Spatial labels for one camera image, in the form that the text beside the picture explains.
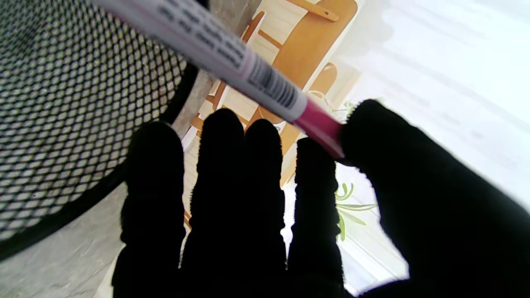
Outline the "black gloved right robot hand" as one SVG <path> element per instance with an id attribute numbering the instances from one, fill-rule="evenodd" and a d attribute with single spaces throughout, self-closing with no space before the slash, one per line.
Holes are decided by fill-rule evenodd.
<path id="1" fill-rule="evenodd" d="M 362 298 L 528 298 L 529 213 L 418 128 L 376 100 L 359 104 L 342 134 L 346 160 L 376 195 L 379 224 L 409 277 Z M 244 130 L 229 109 L 204 121 L 191 232 L 184 229 L 184 156 L 163 121 L 131 138 L 128 196 L 112 276 L 115 298 L 300 298 L 352 295 L 336 243 L 335 161 L 297 142 L 293 239 L 286 249 L 279 133 Z"/>

